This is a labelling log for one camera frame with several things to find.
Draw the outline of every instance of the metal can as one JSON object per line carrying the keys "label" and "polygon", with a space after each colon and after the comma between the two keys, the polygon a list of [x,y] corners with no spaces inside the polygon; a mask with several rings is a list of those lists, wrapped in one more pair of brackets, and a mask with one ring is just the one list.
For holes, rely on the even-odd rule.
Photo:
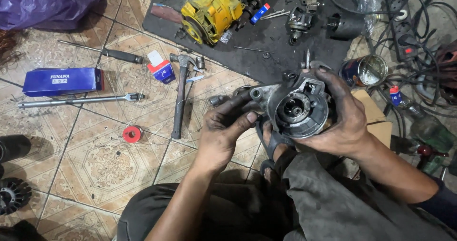
{"label": "metal can", "polygon": [[386,61],[376,54],[347,60],[341,65],[340,77],[348,86],[375,86],[382,83],[388,73]]}

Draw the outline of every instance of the hammer handle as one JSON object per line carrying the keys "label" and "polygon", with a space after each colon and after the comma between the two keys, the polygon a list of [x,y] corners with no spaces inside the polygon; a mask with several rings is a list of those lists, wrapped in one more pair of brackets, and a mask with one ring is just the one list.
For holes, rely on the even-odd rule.
{"label": "hammer handle", "polygon": [[171,137],[174,139],[181,139],[181,126],[182,118],[184,116],[184,90],[186,88],[186,76],[187,76],[187,67],[179,68],[179,84],[178,84],[178,96],[176,97],[176,105],[174,106],[174,122],[173,122],[173,132]]}

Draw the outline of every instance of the fingernail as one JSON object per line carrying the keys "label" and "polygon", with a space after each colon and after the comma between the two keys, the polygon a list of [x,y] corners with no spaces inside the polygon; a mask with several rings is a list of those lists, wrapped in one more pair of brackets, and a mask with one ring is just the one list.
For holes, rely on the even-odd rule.
{"label": "fingernail", "polygon": [[248,118],[249,122],[254,123],[257,120],[257,113],[251,111],[248,115],[246,115],[246,118]]}

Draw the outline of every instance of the dirty hand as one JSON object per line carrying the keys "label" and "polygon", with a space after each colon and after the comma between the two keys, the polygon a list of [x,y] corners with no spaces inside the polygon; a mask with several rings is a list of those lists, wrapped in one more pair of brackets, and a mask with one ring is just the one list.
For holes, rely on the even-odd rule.
{"label": "dirty hand", "polygon": [[349,87],[337,75],[324,69],[311,69],[323,81],[336,103],[338,121],[323,133],[296,142],[321,152],[358,159],[375,137],[367,130],[367,117],[362,102],[352,96]]}
{"label": "dirty hand", "polygon": [[257,120],[249,111],[254,101],[245,91],[203,117],[200,145],[192,169],[217,175],[222,172],[235,152],[236,140]]}

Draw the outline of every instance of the socket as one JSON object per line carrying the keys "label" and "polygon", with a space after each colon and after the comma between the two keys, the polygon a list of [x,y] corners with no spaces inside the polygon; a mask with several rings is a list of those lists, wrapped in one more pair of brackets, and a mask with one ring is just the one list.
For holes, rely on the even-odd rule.
{"label": "socket", "polygon": [[[387,6],[388,11],[398,11],[400,10],[402,4],[404,3],[405,0],[385,0],[386,4],[390,4],[390,6]],[[390,27],[392,31],[392,37],[393,37],[393,44],[395,45],[395,52],[397,54],[397,60],[399,62],[407,62],[413,60],[415,57],[417,57],[417,47],[413,45],[400,45],[398,44],[398,39],[403,36],[403,35],[411,35],[414,36],[414,32],[411,28],[412,26],[412,20],[411,16],[409,14],[409,6],[408,3],[406,3],[403,6],[403,10],[407,12],[407,16],[402,19],[403,17],[396,18],[393,20],[393,18],[397,17],[397,15],[389,15],[389,21],[390,21]]]}

